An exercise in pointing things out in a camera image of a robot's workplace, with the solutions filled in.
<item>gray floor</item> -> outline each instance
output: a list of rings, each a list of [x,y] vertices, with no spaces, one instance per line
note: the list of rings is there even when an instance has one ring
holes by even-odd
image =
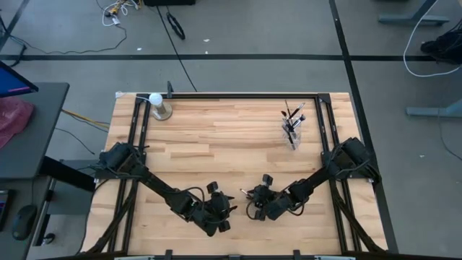
[[[410,12],[419,1],[337,0],[336,4],[350,54],[402,55],[412,28],[381,25],[377,15]],[[7,23],[18,6],[15,0],[0,3]],[[187,35],[186,41],[173,35],[182,54],[341,54],[327,0],[200,0],[195,6],[170,9]],[[451,28],[461,18],[462,7],[457,0],[444,0],[432,13],[446,15],[451,23],[420,28],[409,54],[422,55],[420,43]],[[117,50],[100,54],[174,54],[155,12],[130,9],[121,21],[127,29],[127,41]],[[101,13],[93,0],[31,0],[13,34],[46,51],[105,48],[123,37],[117,28],[101,25]],[[8,40],[0,54],[18,51],[19,46]],[[42,53],[29,49],[27,54]],[[199,91],[350,92],[343,61],[214,60],[184,64]],[[452,68],[433,62],[409,65],[423,74]],[[397,61],[355,61],[353,67],[400,252],[462,257],[462,162],[445,151],[436,119],[409,118],[404,113],[408,105],[447,105],[462,98],[461,73],[420,79]],[[64,107],[98,121],[110,120],[114,93],[119,90],[163,91],[170,80],[175,91],[193,91],[177,61],[23,61],[16,70],[34,82],[68,82],[71,89]],[[448,145],[462,155],[462,122],[441,119],[441,123]],[[58,125],[73,129],[95,152],[104,146],[105,133],[66,115],[60,117]],[[48,155],[56,159],[96,158],[62,132],[53,135]],[[83,235],[84,216],[73,218],[56,217],[50,229],[60,240],[34,248],[31,259],[75,253]],[[69,221],[81,225],[72,230]]]

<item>desk leg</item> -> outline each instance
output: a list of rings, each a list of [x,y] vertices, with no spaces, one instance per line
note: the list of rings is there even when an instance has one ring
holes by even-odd
[[[406,108],[408,116],[438,116],[446,118],[462,118],[462,99],[446,108]]]
[[[378,21],[383,24],[415,25],[436,1],[437,0],[426,0],[414,14],[381,14],[379,15]],[[449,22],[447,17],[426,15],[424,19],[422,19],[421,25],[441,26],[446,22]]]
[[[45,156],[43,158],[40,174],[50,176],[58,181],[69,183],[85,191],[93,192],[95,190],[95,179],[84,173],[79,172],[69,166],[66,166],[56,160]]]

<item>blue screen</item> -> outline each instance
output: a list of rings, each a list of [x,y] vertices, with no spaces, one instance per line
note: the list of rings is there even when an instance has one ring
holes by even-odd
[[[15,92],[27,92],[30,88],[5,69],[0,68],[0,95],[15,95]]]

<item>pink cloth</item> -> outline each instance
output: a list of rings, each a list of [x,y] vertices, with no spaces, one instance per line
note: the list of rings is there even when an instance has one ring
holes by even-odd
[[[17,97],[0,98],[0,148],[26,127],[34,105]]]

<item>wooden table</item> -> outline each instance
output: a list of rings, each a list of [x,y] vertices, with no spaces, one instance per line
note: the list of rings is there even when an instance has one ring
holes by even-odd
[[[331,93],[331,99],[340,141],[358,137],[349,94]],[[133,95],[117,99],[106,149],[116,142],[126,142],[134,100]],[[208,183],[217,181],[226,195],[236,198],[232,205],[238,205],[238,208],[229,218],[231,230],[209,238],[193,223],[174,215],[155,192],[140,185],[129,254],[163,255],[166,249],[172,249],[175,255],[290,255],[295,249],[300,249],[302,254],[340,253],[327,183],[315,190],[302,216],[286,213],[277,221],[249,220],[245,214],[247,201],[239,191],[258,185],[264,173],[274,177],[272,188],[280,191],[321,167],[322,146],[313,100],[288,100],[292,108],[301,102],[307,103],[303,108],[307,119],[302,125],[302,144],[297,151],[287,148],[282,139],[280,111],[285,108],[284,100],[168,102],[174,111],[170,119],[156,121],[151,117],[149,120],[147,167],[179,189],[200,186],[205,190]],[[328,122],[327,112],[324,111],[323,115]],[[328,136],[332,149],[332,138]],[[372,186],[365,179],[351,179],[349,185],[357,219],[374,241],[386,248]],[[118,181],[114,180],[108,181],[95,194],[83,251],[96,242],[112,220],[117,191]],[[352,250],[346,220],[344,226]],[[121,233],[119,231],[119,246],[116,248],[120,248]]]

